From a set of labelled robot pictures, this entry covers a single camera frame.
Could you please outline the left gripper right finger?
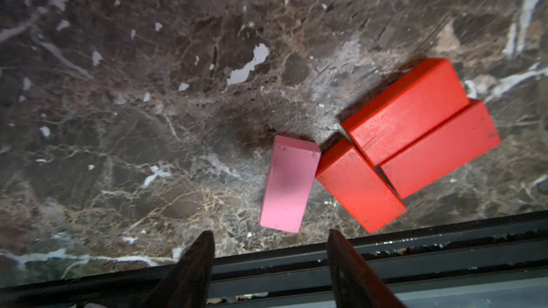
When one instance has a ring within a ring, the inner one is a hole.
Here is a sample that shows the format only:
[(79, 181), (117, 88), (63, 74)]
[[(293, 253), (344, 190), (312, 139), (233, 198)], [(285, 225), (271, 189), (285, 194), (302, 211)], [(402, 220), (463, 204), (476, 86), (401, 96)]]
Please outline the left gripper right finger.
[(327, 251), (337, 307), (405, 308), (341, 232), (330, 231)]

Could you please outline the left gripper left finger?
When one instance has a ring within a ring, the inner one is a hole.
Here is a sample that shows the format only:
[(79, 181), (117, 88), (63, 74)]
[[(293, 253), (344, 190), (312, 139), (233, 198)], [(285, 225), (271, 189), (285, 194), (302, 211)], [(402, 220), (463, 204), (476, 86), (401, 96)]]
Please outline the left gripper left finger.
[(215, 242), (213, 232), (202, 232), (171, 272), (140, 307), (205, 307), (211, 281)]

